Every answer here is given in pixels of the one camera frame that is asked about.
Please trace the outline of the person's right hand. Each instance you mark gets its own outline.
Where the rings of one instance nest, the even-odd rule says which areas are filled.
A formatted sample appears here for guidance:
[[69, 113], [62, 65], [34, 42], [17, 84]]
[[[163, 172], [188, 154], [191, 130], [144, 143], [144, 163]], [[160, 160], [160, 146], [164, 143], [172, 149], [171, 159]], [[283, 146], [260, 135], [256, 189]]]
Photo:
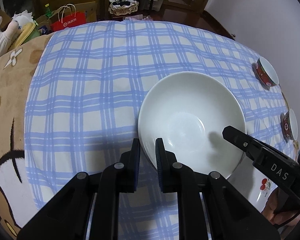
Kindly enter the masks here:
[[300, 211], [300, 207], [293, 207], [290, 210], [278, 211], [278, 199], [279, 196], [284, 193], [279, 187], [277, 187], [269, 196], [264, 209], [261, 214], [271, 223], [280, 225]]

